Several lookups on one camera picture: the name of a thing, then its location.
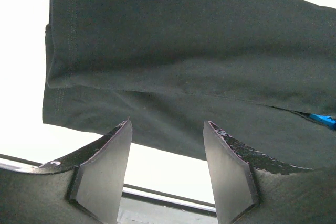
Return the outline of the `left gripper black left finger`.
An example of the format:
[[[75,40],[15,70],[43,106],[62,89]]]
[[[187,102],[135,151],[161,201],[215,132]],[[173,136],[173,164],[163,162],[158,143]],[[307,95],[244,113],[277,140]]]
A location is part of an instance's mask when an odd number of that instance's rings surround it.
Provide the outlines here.
[[[1,223],[116,223],[131,141],[123,121],[39,167],[1,169]]]

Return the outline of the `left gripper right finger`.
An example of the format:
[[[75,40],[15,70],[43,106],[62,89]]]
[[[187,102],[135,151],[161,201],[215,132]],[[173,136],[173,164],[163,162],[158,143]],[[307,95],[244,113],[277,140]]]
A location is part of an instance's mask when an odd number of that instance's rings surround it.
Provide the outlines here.
[[[335,223],[335,167],[270,157],[211,121],[203,139],[219,223]]]

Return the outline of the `black daisy print t-shirt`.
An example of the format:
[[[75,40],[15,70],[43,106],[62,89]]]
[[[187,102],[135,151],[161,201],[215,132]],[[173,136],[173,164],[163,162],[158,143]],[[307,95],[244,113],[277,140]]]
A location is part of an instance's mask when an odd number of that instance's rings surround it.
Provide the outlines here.
[[[43,122],[205,159],[203,123],[335,164],[335,9],[304,0],[50,0]]]

